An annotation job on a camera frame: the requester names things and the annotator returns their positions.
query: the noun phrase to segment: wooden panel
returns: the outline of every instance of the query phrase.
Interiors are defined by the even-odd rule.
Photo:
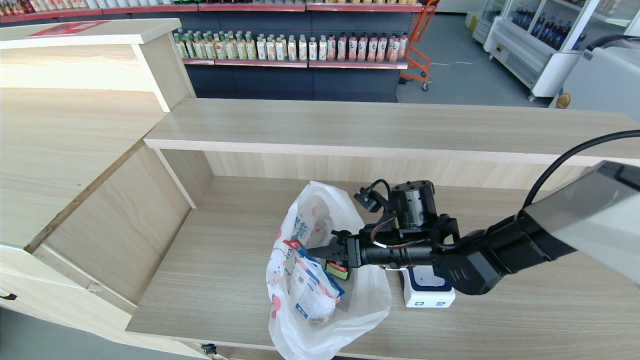
[[[134,44],[132,48],[165,112],[185,97],[196,97],[182,58],[178,58],[171,33],[147,44]]]
[[[155,149],[176,185],[192,208],[209,189],[213,172],[203,151]]]
[[[164,115],[152,93],[2,89],[0,239],[29,244]]]
[[[215,177],[127,331],[273,348],[267,330],[271,304],[257,294],[265,297],[266,259],[284,214],[306,183]],[[362,184],[336,185],[355,193]],[[436,203],[439,212],[458,218],[465,233],[513,214],[524,195],[440,186]],[[365,222],[377,220],[358,211]],[[405,308],[398,274],[387,277],[391,313],[345,347],[344,355],[494,360],[632,358],[640,351],[637,286],[580,253],[507,276],[486,295],[460,295],[449,309]]]
[[[137,304],[188,211],[157,156],[143,146],[43,244]]]
[[[185,356],[204,357],[177,341],[125,332],[124,327],[131,318],[130,314],[89,291],[12,274],[2,274],[2,276],[2,290],[14,293],[18,297],[13,302],[0,302],[0,306],[46,321],[90,331],[117,343]]]
[[[358,183],[371,183],[380,178],[392,183],[428,179],[442,186],[523,190],[530,189],[547,168],[546,165],[536,164],[446,159],[417,160],[219,151],[205,151],[205,155],[213,172],[218,176]],[[564,165],[545,182],[543,189],[553,190],[580,175],[584,169],[584,167]]]
[[[597,111],[371,102],[184,99],[145,137],[149,147],[381,158],[551,163],[591,138],[637,129]],[[586,156],[637,159],[637,140]],[[584,156],[571,159],[580,163]]]
[[[0,56],[3,88],[154,91],[130,45],[9,49]]]

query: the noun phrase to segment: electrical cord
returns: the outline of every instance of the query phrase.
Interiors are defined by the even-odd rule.
[[[600,145],[601,143],[624,139],[624,138],[637,138],[637,137],[640,137],[640,130],[628,130],[628,131],[620,131],[618,133],[606,134],[598,138],[583,142],[582,144],[575,146],[569,151],[567,151],[566,153],[560,155],[560,157],[556,159],[542,173],[542,175],[540,175],[538,180],[536,180],[536,182],[533,184],[533,187],[531,188],[531,190],[529,190],[529,194],[524,200],[524,204],[522,204],[522,209],[526,208],[527,206],[533,203],[533,199],[536,197],[536,195],[538,194],[540,188],[542,188],[542,185],[545,183],[545,181],[551,176],[551,174],[554,173],[554,171],[556,171],[560,167],[560,165],[562,165],[566,160],[571,158],[573,155],[576,155],[578,152],[588,149],[590,147]]]

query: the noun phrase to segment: gray floor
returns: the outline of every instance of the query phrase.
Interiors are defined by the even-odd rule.
[[[527,100],[528,90],[471,39],[464,16],[437,15],[427,29],[420,50],[433,65],[429,91],[412,81],[399,85],[399,102],[546,107],[550,99]],[[112,343],[96,335],[1,310],[0,360],[187,360],[153,350]]]

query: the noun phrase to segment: plastic bag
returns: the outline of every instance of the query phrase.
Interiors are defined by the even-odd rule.
[[[329,321],[308,323],[289,297],[297,241],[308,248],[327,245],[332,230],[357,233],[364,223],[349,195],[334,186],[311,181],[293,202],[277,235],[267,266],[267,290],[272,303],[269,333],[287,360],[329,360],[344,346],[375,328],[389,314],[391,290],[385,271],[377,266],[352,269],[349,281],[339,281],[345,295]]]

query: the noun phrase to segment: bottled drink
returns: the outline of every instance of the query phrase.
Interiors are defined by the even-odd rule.
[[[538,17],[536,24],[533,26],[533,30],[531,30],[531,35],[535,36],[536,38],[538,37],[538,35],[540,35],[540,30],[542,30],[542,27],[545,25],[545,16],[547,16],[547,13],[540,14],[540,17]]]
[[[580,34],[580,36],[578,37],[578,41],[575,42],[575,44],[573,45],[573,47],[571,48],[571,50],[578,50],[580,49],[580,45],[582,45],[584,39],[587,37],[587,34],[585,34],[584,32],[582,34]]]
[[[533,17],[535,15],[536,15],[535,11],[526,12],[526,14],[524,15],[524,21],[522,22],[523,29],[529,30],[529,26],[531,25],[531,22],[533,21]]]
[[[553,47],[554,42],[556,41],[556,36],[560,34],[560,31],[562,31],[562,20],[558,21],[558,23],[553,28],[551,28],[551,32],[549,33],[549,36],[547,37],[547,41],[545,41],[545,43]]]
[[[542,28],[542,34],[540,34],[539,39],[542,42],[546,42],[547,38],[549,37],[549,34],[551,33],[551,29],[553,29],[554,25],[555,25],[555,21],[556,21],[556,17],[552,16],[551,19],[549,21],[547,21],[547,23],[545,24],[545,27]]]

